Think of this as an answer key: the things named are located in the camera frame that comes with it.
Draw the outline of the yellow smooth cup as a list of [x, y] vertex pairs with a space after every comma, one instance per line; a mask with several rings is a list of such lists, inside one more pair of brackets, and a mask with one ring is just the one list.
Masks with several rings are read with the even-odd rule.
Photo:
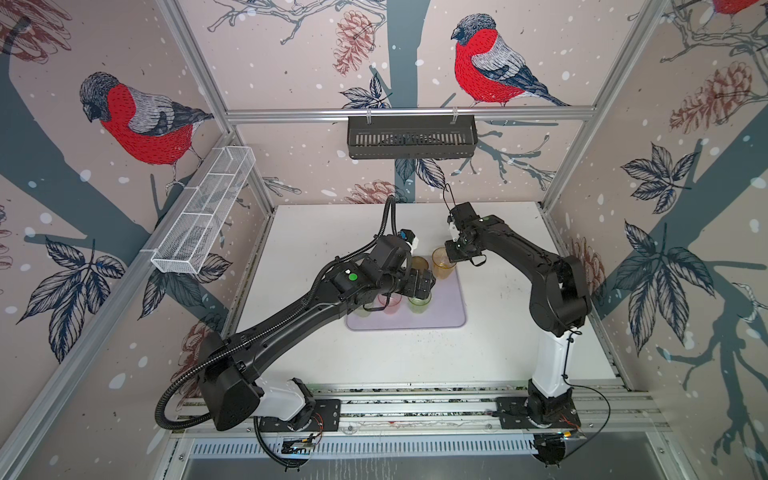
[[448, 279], [455, 271], [455, 264], [450, 261], [445, 247], [435, 249], [431, 256], [433, 274], [438, 280]]

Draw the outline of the pink smooth cup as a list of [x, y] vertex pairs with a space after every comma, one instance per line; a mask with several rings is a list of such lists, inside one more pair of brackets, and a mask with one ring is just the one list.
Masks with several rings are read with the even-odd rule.
[[378, 295], [377, 301], [379, 306], [383, 308], [384, 314], [394, 315], [400, 309], [402, 296], [397, 293], [392, 293], [389, 295]]

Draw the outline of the brown textured cup front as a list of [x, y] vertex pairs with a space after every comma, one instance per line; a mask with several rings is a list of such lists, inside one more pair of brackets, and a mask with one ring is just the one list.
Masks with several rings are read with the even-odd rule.
[[411, 268], [416, 271], [429, 271], [429, 262], [421, 256], [413, 256], [411, 259]]

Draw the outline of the green smooth cup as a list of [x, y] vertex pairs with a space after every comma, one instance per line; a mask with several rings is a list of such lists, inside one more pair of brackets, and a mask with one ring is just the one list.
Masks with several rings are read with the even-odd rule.
[[428, 296], [425, 299], [409, 297], [408, 298], [409, 309], [414, 314], [422, 314], [429, 308], [431, 300], [432, 300], [432, 296]]

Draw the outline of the green textured cup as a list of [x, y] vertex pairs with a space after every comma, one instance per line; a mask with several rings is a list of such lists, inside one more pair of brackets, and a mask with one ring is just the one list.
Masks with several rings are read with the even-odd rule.
[[357, 315], [358, 317], [365, 318], [370, 316], [371, 312], [366, 310], [363, 306], [361, 306], [360, 308], [354, 311], [354, 314]]

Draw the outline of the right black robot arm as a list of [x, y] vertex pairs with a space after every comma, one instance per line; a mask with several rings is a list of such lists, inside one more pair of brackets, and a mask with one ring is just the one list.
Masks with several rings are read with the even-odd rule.
[[572, 408], [568, 359], [574, 337], [591, 312], [584, 265], [575, 256], [539, 247], [496, 215], [478, 215], [468, 202], [450, 208], [447, 222], [452, 239], [445, 249], [451, 262], [468, 261], [477, 267], [475, 260], [485, 262], [492, 252], [530, 281], [529, 313], [541, 335], [526, 408], [533, 423], [554, 423]]

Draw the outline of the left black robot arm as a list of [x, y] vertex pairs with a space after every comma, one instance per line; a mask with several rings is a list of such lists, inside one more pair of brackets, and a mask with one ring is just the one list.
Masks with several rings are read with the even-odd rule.
[[197, 385], [217, 430], [229, 430], [252, 416], [277, 418], [293, 429], [309, 425], [316, 401], [297, 378], [284, 384], [264, 379], [268, 367], [310, 334], [378, 296], [425, 299], [435, 279], [412, 267], [416, 235], [407, 229], [384, 235], [356, 260], [323, 273], [302, 298], [263, 322], [201, 343]]

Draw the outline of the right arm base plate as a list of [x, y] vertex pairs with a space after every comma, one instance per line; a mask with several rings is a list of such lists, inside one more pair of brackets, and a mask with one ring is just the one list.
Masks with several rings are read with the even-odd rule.
[[503, 430], [555, 429], [576, 430], [581, 421], [569, 398], [498, 397], [494, 416]]

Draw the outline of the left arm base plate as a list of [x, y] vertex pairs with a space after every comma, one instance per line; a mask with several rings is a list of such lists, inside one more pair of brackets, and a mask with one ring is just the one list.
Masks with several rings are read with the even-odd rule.
[[320, 399], [311, 401], [288, 421], [276, 417], [259, 417], [256, 425], [262, 433], [336, 432], [340, 416], [339, 399]]

